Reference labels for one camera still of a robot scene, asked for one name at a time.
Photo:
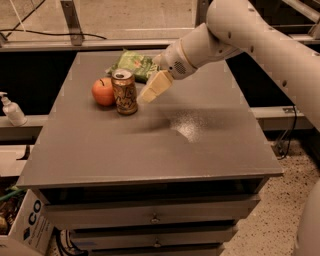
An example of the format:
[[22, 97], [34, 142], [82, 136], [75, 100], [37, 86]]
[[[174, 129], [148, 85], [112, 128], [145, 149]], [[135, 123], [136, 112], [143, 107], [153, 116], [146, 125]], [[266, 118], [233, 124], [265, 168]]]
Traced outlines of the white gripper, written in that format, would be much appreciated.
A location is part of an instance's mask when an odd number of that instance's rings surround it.
[[173, 78], [182, 80], [197, 69], [188, 61], [179, 39], [169, 45], [163, 52], [153, 58], [153, 62], [160, 67], [147, 81], [137, 97], [139, 104], [151, 103], [172, 86]]

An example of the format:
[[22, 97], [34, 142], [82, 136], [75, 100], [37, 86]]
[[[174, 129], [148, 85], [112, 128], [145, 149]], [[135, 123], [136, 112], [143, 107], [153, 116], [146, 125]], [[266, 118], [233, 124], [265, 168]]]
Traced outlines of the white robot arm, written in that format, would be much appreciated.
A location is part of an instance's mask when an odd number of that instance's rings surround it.
[[[206, 21], [154, 58], [162, 73], [181, 80], [200, 67], [244, 52], [320, 129], [320, 58], [309, 47], [272, 28], [248, 0], [214, 0]], [[221, 256], [320, 256], [320, 182], [305, 193], [292, 252], [264, 246]]]

